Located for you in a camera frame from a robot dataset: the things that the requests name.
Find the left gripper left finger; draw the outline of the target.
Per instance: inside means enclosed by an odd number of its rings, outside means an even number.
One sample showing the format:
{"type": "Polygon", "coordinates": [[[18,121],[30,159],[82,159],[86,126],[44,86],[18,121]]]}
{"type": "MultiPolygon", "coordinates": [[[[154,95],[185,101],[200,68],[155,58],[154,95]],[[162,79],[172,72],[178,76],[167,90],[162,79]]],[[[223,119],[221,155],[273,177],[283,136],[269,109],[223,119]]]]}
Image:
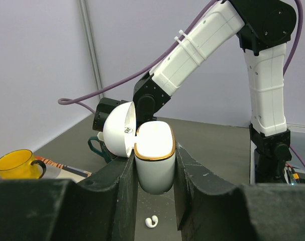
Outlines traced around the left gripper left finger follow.
{"type": "Polygon", "coordinates": [[[80,182],[0,177],[0,240],[134,240],[137,192],[134,155],[80,182]]]}

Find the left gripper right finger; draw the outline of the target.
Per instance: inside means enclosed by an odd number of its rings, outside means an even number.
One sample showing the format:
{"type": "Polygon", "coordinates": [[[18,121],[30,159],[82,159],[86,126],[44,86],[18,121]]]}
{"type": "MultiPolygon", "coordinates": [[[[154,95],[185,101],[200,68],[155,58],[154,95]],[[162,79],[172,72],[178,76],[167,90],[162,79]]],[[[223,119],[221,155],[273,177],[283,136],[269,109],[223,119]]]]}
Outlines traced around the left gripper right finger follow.
{"type": "Polygon", "coordinates": [[[305,240],[305,184],[234,185],[177,143],[174,199],[183,240],[305,240]]]}

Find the white clip earbud right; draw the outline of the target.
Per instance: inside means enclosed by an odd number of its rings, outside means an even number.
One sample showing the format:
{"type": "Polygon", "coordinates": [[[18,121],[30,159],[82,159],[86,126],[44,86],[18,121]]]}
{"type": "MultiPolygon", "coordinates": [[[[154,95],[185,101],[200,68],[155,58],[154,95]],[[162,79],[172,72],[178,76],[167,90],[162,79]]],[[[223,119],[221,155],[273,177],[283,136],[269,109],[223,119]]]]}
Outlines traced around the white clip earbud right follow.
{"type": "Polygon", "coordinates": [[[158,216],[153,215],[152,217],[148,217],[145,219],[145,225],[148,228],[155,228],[158,225],[159,219],[158,216]]]}

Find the dark green white mug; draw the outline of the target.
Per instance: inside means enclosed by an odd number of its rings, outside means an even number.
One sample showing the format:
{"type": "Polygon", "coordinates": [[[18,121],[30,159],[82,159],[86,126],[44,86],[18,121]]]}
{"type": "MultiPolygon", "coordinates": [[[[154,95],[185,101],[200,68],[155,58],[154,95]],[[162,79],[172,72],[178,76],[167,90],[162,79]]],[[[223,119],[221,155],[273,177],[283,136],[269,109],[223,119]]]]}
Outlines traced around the dark green white mug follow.
{"type": "Polygon", "coordinates": [[[98,134],[96,136],[90,137],[87,141],[87,144],[88,144],[88,147],[90,148],[90,150],[93,151],[95,154],[99,155],[100,157],[104,158],[104,161],[107,164],[118,157],[107,149],[105,142],[104,142],[103,132],[98,132],[98,134]],[[92,144],[92,142],[94,142],[94,141],[99,143],[100,150],[98,150],[92,144]]]}

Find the colourful checked placemat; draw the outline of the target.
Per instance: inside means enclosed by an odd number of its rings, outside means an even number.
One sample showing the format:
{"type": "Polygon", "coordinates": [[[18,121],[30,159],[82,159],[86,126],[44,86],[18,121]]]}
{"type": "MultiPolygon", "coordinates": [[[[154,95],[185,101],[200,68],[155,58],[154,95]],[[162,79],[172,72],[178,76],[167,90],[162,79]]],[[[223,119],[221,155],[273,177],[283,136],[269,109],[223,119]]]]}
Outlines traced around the colourful checked placemat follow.
{"type": "Polygon", "coordinates": [[[75,180],[83,180],[92,175],[91,172],[74,168],[68,165],[56,163],[50,159],[41,156],[35,156],[36,159],[41,160],[47,166],[45,178],[71,178],[75,180]]]}

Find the yellow glass mug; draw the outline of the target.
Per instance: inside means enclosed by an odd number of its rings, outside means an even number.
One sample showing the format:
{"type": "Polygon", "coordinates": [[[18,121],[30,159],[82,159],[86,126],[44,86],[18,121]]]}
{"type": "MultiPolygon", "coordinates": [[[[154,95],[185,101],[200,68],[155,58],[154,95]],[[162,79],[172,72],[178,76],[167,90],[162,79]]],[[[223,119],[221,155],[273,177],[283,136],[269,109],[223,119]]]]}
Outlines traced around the yellow glass mug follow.
{"type": "Polygon", "coordinates": [[[46,170],[46,164],[27,149],[12,151],[0,158],[2,179],[41,179],[46,170]]]}

